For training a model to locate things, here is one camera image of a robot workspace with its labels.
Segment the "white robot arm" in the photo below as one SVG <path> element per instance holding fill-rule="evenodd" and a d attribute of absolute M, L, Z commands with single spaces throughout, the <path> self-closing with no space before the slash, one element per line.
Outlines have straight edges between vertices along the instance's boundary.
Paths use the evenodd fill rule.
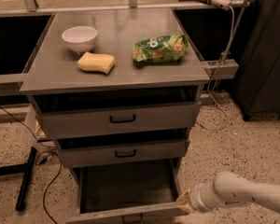
<path fill-rule="evenodd" d="M 221 172 L 208 182 L 184 191 L 175 201 L 183 211 L 207 213 L 254 203 L 280 214 L 280 186 L 249 181 L 235 173 Z"/>

